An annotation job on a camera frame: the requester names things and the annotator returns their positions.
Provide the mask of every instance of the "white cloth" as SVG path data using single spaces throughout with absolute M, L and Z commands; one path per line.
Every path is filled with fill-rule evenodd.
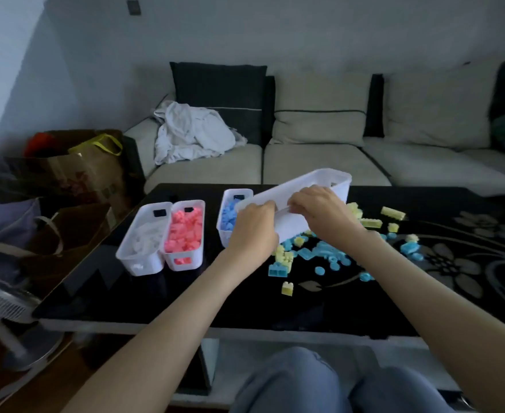
M 230 130 L 217 111 L 163 101 L 154 113 L 164 120 L 155 141 L 155 164 L 220 156 L 247 139 Z

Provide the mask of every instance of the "leg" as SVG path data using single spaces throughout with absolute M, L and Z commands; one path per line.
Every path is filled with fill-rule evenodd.
M 363 378 L 348 397 L 362 413 L 453 413 L 438 390 L 416 371 L 383 368 Z
M 239 390 L 230 413 L 351 413 L 336 372 L 315 352 L 292 347 L 270 357 Z

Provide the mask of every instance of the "sofa armrest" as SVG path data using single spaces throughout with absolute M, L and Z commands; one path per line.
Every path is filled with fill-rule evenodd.
M 124 143 L 132 172 L 148 179 L 157 166 L 155 158 L 155 139 L 160 124 L 151 117 L 142 120 L 124 133 Z

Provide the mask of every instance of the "storage bin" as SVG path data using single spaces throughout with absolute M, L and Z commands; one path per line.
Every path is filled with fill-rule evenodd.
M 128 272 L 134 276 L 156 274 L 163 269 L 163 247 L 166 230 L 170 225 L 171 202 L 154 202 L 141 206 L 136 217 L 128 228 L 123 241 L 116 251 L 116 258 L 123 263 Z M 146 255 L 134 251 L 137 230 L 148 222 L 161 222 L 160 243 L 155 251 Z
M 222 222 L 222 210 L 227 206 L 230 200 L 233 200 L 236 195 L 242 195 L 244 199 L 251 198 L 254 193 L 250 188 L 230 188 L 224 191 L 222 196 L 222 202 L 220 203 L 220 210 L 218 212 L 218 221 L 216 222 L 216 229 L 218 229 L 218 234 L 220 235 L 220 242 L 224 248 L 228 247 L 229 237 L 232 235 L 232 231 L 223 230 L 221 227 Z
M 164 259 L 171 270 L 173 271 L 186 271 L 190 269 L 197 269 L 203 263 L 203 249 L 205 247 L 205 202 L 203 200 L 188 200 L 188 201 L 177 201 L 172 205 L 172 214 L 179 210 L 185 210 L 186 208 L 197 207 L 203 211 L 203 226 L 201 233 L 201 244 L 196 250 L 186 250 L 184 252 L 165 252 L 164 243 L 168 239 L 169 229 L 167 227 L 162 244 L 162 252 Z M 175 260 L 179 258 L 191 258 L 191 263 L 189 264 L 176 264 Z
M 331 187 L 334 193 L 342 201 L 346 202 L 351 182 L 352 176 L 349 173 L 333 170 L 331 168 L 323 168 L 270 188 L 249 199 L 240 201 L 235 205 L 235 210 L 240 211 L 252 202 L 261 205 L 269 200 L 275 201 L 277 211 L 274 227 L 276 233 L 279 235 L 279 242 L 282 243 L 308 230 L 308 223 L 302 215 L 289 212 L 287 201 L 295 192 L 300 191 L 304 187 L 317 184 L 321 187 Z

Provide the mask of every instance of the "flower pattern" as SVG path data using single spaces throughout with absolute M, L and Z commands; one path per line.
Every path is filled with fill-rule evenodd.
M 425 256 L 422 268 L 430 276 L 451 289 L 458 287 L 472 297 L 482 298 L 482 286 L 473 278 L 482 271 L 479 264 L 468 259 L 455 258 L 444 243 L 437 243 L 433 248 L 421 246 L 420 252 Z
M 475 235 L 486 238 L 500 237 L 505 240 L 505 225 L 500 225 L 499 222 L 490 215 L 471 214 L 462 211 L 460 217 L 455 217 L 454 220 L 460 225 L 473 229 Z

